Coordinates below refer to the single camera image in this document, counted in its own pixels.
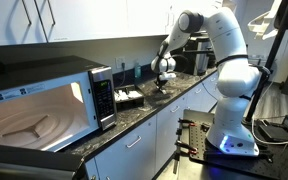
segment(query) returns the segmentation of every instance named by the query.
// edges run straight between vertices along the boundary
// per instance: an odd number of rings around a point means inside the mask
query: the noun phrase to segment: drawer handle
[[[30,15],[28,14],[27,8],[26,8],[25,0],[22,0],[22,3],[23,3],[23,6],[24,6],[24,10],[25,10],[25,13],[26,13],[27,20],[28,20],[28,25],[31,25],[32,21],[31,21]]]
[[[202,91],[202,89],[198,89],[197,91],[195,91],[195,94],[198,94]]]
[[[130,144],[130,145],[126,145],[126,147],[127,147],[127,148],[133,147],[133,146],[134,146],[136,143],[138,143],[141,139],[142,139],[141,136],[138,136],[137,139],[136,139],[136,141],[134,141],[134,142],[133,142],[132,144]]]
[[[176,108],[174,110],[171,110],[171,112],[176,112],[179,108],[180,106],[176,106]]]
[[[55,22],[53,10],[52,10],[51,2],[50,2],[50,0],[47,0],[47,2],[48,2],[48,7],[50,8],[50,11],[51,11],[51,15],[52,15],[52,19],[53,19],[53,25],[55,25],[56,22]]]

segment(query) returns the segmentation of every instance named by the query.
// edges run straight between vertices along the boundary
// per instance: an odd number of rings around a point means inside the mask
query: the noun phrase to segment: kitchen counter
[[[141,125],[150,117],[205,79],[216,69],[208,69],[204,76],[197,77],[184,73],[176,73],[175,79],[169,80],[163,89],[166,94],[157,90],[155,79],[139,82],[137,86],[144,93],[144,105],[129,110],[118,111],[116,125],[105,131],[97,130],[82,139],[68,145],[60,152],[83,155],[85,161],[106,149],[108,146]]]

